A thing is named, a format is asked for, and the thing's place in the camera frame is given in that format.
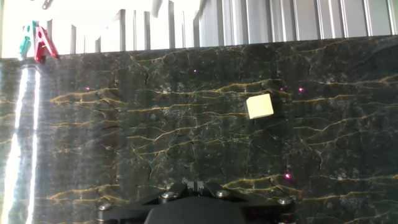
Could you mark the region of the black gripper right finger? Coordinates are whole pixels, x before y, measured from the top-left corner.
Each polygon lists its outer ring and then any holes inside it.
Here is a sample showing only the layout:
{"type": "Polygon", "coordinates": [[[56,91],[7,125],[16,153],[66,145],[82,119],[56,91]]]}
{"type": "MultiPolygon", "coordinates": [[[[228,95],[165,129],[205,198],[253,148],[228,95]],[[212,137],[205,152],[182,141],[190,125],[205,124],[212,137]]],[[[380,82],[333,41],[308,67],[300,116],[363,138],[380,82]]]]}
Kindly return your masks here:
{"type": "Polygon", "coordinates": [[[256,198],[216,182],[205,182],[205,195],[236,205],[246,223],[294,223],[294,201],[290,197],[256,198]]]}

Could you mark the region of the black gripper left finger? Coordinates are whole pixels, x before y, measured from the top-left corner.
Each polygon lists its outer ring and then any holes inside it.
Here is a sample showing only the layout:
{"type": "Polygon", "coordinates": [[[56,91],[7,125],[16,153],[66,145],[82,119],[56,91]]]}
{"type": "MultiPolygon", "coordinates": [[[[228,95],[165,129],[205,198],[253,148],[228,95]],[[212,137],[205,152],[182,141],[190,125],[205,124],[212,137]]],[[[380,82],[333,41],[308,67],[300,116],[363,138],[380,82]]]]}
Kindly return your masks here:
{"type": "Polygon", "coordinates": [[[158,205],[188,196],[187,184],[173,184],[164,192],[156,193],[138,202],[123,206],[105,203],[99,206],[97,222],[103,223],[145,223],[150,211],[158,205]]]}

